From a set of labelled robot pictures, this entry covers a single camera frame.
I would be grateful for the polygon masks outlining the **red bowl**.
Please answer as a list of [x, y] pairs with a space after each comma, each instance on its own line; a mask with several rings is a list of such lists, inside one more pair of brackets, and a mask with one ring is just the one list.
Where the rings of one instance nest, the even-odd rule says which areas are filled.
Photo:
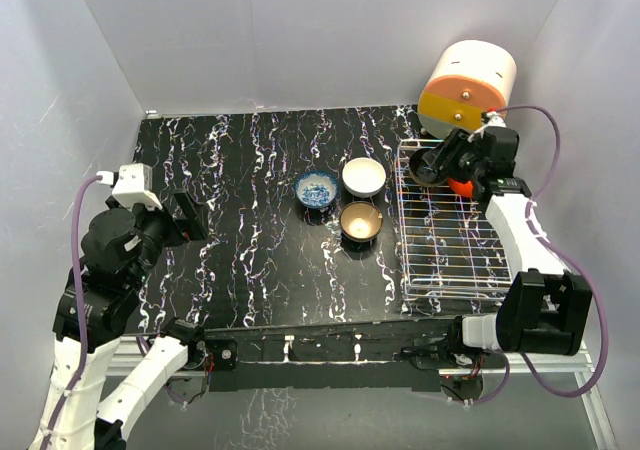
[[455, 194], [467, 199], [473, 198], [474, 186], [471, 181], [461, 182], [452, 178], [448, 178], [447, 183], [450, 189]]

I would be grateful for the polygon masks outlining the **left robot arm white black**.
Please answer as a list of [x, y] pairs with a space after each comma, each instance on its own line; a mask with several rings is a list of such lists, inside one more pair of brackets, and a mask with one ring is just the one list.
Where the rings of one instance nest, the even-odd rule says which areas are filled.
[[208, 236], [207, 207], [185, 190], [173, 196], [180, 219], [164, 206], [147, 208], [140, 197], [131, 208], [110, 197], [87, 233], [72, 235], [72, 268], [53, 325], [49, 390], [31, 448], [123, 449], [170, 378], [204, 362], [202, 327], [173, 318], [119, 386], [102, 394], [138, 294], [161, 253]]

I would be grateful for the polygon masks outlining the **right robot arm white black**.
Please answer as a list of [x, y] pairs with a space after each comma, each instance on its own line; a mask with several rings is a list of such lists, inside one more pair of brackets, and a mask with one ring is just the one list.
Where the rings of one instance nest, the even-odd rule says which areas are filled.
[[541, 235], [531, 192], [514, 174], [518, 148], [519, 135], [510, 128], [485, 126], [472, 134], [455, 129], [409, 160], [412, 177], [424, 186], [448, 179], [471, 184], [513, 277], [497, 312], [459, 317], [450, 325], [442, 345], [460, 367], [482, 351], [573, 356], [584, 334], [592, 290]]

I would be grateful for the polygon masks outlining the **black glossy bowl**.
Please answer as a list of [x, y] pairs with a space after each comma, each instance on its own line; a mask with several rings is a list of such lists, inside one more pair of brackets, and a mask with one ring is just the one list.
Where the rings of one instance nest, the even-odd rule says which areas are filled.
[[446, 180], [446, 175], [440, 169], [440, 150], [422, 148], [416, 150], [409, 159], [411, 177], [421, 186], [437, 186]]

